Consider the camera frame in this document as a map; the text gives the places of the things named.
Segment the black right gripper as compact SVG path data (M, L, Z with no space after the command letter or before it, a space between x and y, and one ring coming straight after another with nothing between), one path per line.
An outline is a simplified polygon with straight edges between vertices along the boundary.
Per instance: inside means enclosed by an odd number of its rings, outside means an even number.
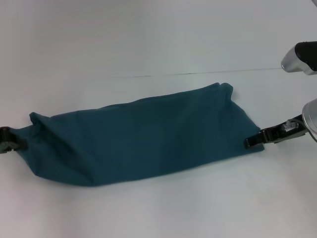
M308 132L304 124L302 115L288 119L287 121L272 127L268 127L259 133L244 140L246 149L254 148L258 145L268 143L279 143L285 140L304 136Z

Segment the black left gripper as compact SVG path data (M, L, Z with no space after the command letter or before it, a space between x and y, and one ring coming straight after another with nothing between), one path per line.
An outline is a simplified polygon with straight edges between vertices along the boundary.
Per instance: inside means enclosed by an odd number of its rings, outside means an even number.
M8 127L0 127L0 154L10 151L27 150L27 140L15 138Z

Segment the teal blue shirt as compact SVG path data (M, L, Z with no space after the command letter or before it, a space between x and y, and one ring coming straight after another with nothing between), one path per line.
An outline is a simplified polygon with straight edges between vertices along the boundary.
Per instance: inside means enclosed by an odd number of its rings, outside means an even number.
M53 117L30 114L13 132L19 155L44 179L100 186L163 176L250 153L259 128L227 83Z

